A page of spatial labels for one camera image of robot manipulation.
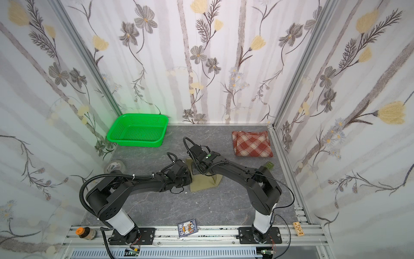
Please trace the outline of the clear tape roll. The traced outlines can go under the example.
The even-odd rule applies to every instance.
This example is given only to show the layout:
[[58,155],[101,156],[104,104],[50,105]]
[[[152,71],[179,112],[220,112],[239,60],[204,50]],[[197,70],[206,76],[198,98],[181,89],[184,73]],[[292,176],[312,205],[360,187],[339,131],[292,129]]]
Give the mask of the clear tape roll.
[[121,160],[112,160],[104,167],[105,174],[124,174],[126,166]]

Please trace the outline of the olive khaki skirt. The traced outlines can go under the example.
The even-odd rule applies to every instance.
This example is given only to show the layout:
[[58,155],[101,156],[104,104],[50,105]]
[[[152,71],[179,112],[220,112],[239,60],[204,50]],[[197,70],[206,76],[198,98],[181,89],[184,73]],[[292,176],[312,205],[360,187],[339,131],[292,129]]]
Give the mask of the olive khaki skirt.
[[186,159],[185,163],[187,164],[192,178],[192,183],[190,184],[190,191],[195,193],[214,187],[218,187],[222,181],[222,175],[213,175],[207,176],[196,173],[196,168],[194,162],[191,159]]

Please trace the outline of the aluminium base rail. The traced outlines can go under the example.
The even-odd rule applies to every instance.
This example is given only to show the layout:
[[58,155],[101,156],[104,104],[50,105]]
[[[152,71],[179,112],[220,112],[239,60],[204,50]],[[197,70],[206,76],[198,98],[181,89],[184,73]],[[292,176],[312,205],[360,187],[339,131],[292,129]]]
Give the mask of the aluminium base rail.
[[278,225],[272,227],[268,241],[257,243],[251,234],[252,228],[240,230],[240,226],[205,226],[199,227],[198,233],[179,238],[177,227],[158,226],[155,228],[154,240],[151,245],[134,247],[231,247],[253,245],[277,246],[327,246],[328,240],[319,225],[304,225],[304,236],[297,236],[293,226]]

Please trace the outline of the red plaid skirt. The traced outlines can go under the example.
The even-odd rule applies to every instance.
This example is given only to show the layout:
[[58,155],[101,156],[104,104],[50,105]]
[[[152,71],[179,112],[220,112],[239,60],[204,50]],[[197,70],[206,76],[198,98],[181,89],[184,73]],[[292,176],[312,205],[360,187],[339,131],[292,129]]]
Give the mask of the red plaid skirt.
[[273,152],[268,132],[232,132],[233,149],[236,156],[271,158]]

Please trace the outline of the green plastic basket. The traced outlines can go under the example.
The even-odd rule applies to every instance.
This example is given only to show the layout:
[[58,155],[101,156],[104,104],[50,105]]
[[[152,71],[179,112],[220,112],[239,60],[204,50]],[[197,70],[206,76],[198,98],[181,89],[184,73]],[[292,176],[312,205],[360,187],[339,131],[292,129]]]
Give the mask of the green plastic basket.
[[168,117],[161,114],[123,114],[115,120],[106,138],[119,146],[160,147],[168,123]]

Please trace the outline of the small wooden block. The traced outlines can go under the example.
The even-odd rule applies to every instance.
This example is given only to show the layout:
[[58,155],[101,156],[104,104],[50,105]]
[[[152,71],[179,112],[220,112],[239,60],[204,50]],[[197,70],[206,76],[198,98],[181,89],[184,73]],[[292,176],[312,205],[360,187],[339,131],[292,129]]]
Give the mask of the small wooden block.
[[293,222],[292,226],[294,227],[294,230],[295,230],[297,236],[304,236],[305,235],[300,222]]

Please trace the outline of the blue patterned card box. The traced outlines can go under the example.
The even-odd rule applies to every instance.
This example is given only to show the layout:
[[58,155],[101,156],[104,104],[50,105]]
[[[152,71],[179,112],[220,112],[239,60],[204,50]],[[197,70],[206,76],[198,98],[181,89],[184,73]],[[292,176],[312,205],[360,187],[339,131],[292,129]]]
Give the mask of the blue patterned card box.
[[177,225],[177,229],[178,229],[178,233],[179,233],[179,238],[187,237],[189,235],[198,233],[198,231],[199,231],[198,226],[197,226],[197,222],[196,222],[195,219],[179,223]]

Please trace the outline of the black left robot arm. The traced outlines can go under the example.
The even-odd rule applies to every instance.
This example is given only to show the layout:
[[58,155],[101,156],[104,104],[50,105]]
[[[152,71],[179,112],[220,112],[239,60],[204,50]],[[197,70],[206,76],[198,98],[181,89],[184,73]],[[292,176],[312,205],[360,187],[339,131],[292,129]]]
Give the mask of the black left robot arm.
[[110,244],[131,245],[142,234],[139,227],[122,208],[127,199],[139,193],[162,193],[184,188],[192,182],[189,167],[184,161],[168,152],[171,164],[151,175],[128,175],[120,170],[96,175],[80,188],[82,206],[105,226],[112,228]]

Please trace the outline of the small green box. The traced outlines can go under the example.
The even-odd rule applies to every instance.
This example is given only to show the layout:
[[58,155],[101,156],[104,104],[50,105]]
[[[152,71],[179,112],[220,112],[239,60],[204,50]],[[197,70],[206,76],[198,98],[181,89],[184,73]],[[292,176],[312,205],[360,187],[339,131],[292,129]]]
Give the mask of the small green box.
[[268,161],[264,167],[271,171],[274,168],[274,163]]

